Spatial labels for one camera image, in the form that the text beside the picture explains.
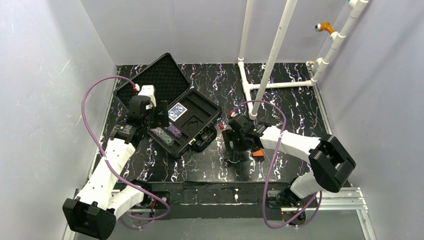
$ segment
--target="orange valve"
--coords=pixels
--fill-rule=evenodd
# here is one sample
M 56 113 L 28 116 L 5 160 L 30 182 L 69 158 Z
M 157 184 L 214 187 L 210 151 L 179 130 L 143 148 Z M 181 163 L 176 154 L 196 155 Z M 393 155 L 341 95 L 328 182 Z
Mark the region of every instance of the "orange valve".
M 263 157 L 263 156 L 264 156 L 264 151 L 262 149 L 259 149 L 252 153 L 252 157 Z
M 317 23 L 315 25 L 315 31 L 322 32 L 324 30 L 327 31 L 330 35 L 332 33 L 334 33 L 334 30 L 331 27 L 331 23 L 329 21 L 328 22 L 320 22 L 320 23 Z

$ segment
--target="black marble surface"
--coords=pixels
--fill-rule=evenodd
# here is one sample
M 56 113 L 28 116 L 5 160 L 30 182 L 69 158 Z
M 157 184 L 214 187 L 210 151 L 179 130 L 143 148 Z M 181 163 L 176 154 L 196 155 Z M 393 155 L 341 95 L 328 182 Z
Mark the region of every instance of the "black marble surface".
M 131 78 L 147 65 L 123 65 L 118 75 Z M 180 64 L 182 72 L 191 85 L 201 94 L 222 107 L 222 117 L 215 127 L 218 137 L 201 153 L 188 150 L 181 158 L 173 159 L 151 138 L 145 138 L 130 158 L 122 176 L 150 182 L 261 182 L 265 180 L 273 150 L 265 150 L 265 161 L 257 162 L 246 152 L 242 161 L 234 164 L 224 160 L 224 142 L 218 125 L 227 127 L 228 113 L 234 106 L 245 101 L 241 75 L 237 64 Z M 259 84 L 265 64 L 246 64 L 248 81 Z M 271 82 L 305 81 L 309 79 L 304 63 L 277 63 L 271 74 Z M 255 99 L 256 91 L 251 91 Z M 318 102 L 312 87 L 267 89 L 264 98 L 277 105 L 286 114 L 286 130 L 304 136 L 322 136 L 326 133 Z M 107 115 L 103 140 L 115 125 L 116 118 L 124 114 L 123 106 L 113 99 Z M 282 117 L 269 105 L 259 108 L 257 121 L 277 124 L 281 127 Z M 271 181 L 289 182 L 294 177 L 309 171 L 309 166 L 298 158 L 279 153 Z

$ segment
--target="orange object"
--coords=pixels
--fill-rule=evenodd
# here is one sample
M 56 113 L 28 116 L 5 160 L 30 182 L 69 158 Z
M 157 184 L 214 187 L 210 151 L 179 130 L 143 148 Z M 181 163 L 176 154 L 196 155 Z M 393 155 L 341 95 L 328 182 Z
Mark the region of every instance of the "orange object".
M 259 149 L 252 153 L 252 157 L 263 157 L 263 156 L 264 156 L 264 151 L 262 149 Z
M 319 24 L 321 24 L 321 27 L 319 28 L 319 32 L 322 32 L 322 31 L 327 31 L 330 35 L 332 34 L 332 33 L 334 33 L 334 30 L 333 30 L 333 28 L 331 27 L 331 23 L 328 21 L 328 22 L 320 22 Z

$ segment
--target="case lid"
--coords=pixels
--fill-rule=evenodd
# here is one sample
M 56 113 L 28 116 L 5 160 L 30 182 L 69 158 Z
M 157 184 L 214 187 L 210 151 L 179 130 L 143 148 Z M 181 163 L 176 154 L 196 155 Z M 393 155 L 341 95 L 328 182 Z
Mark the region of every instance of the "case lid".
M 168 106 L 190 89 L 190 83 L 170 53 L 165 53 L 131 79 L 135 84 L 153 85 L 156 102 L 166 100 Z M 126 82 L 115 90 L 114 96 L 128 109 L 134 96 L 133 86 Z

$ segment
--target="white pvc pipe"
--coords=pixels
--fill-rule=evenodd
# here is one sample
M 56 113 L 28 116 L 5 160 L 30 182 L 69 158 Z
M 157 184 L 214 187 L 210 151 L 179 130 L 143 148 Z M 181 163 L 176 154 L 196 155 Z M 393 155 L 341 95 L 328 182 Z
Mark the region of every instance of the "white pvc pipe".
M 336 57 L 337 50 L 340 48 L 340 46 L 342 45 L 346 36 L 352 30 L 352 27 L 354 26 L 358 17 L 361 15 L 361 13 L 364 10 L 367 3 L 368 3 L 368 0 L 357 0 L 357 2 L 354 4 L 354 8 L 350 12 L 349 18 L 347 19 L 347 21 L 344 24 L 341 31 L 335 37 L 333 43 L 331 44 L 330 50 L 328 51 L 327 55 L 325 55 L 324 59 L 322 60 L 321 64 L 319 65 L 317 71 L 315 72 L 315 74 L 311 78 L 310 81 L 313 85 L 315 85 L 317 83 L 317 81 L 321 78 L 324 70 L 327 68 L 327 66 Z
M 259 89 L 260 84 L 249 84 L 250 90 Z M 278 89 L 278 88 L 296 88 L 296 87 L 312 87 L 310 80 L 307 81 L 293 81 L 293 82 L 279 82 L 279 83 L 268 83 L 267 89 Z
M 246 78 L 246 72 L 245 72 L 245 63 L 243 61 L 239 61 L 237 62 L 238 65 L 238 69 L 240 70 L 240 74 L 241 74 L 241 86 L 243 87 L 243 92 L 244 95 L 246 96 L 246 101 L 250 101 L 252 100 L 252 96 L 251 96 L 251 89 L 249 87 L 249 83 L 248 80 Z M 247 103 L 247 110 L 249 112 L 249 116 L 252 113 L 252 109 L 253 109 L 253 104 L 251 102 Z
M 240 53 L 238 54 L 239 61 L 243 61 L 245 59 L 245 48 L 246 48 L 246 42 L 248 40 L 252 5 L 253 5 L 253 0 L 247 0 L 246 13 L 244 14 L 243 32 L 241 33 Z
M 267 88 L 268 81 L 270 80 L 271 72 L 273 71 L 274 64 L 276 63 L 278 53 L 283 43 L 284 36 L 286 35 L 287 28 L 289 27 L 290 19 L 295 11 L 296 3 L 298 0 L 287 0 L 285 3 L 284 11 L 282 12 L 281 20 L 275 35 L 274 43 L 272 44 L 271 53 L 269 54 L 268 61 L 266 62 L 265 71 L 263 72 L 260 87 L 257 91 L 256 100 L 262 100 L 265 89 Z M 250 119 L 256 119 L 258 115 L 259 102 L 255 102 L 250 114 Z

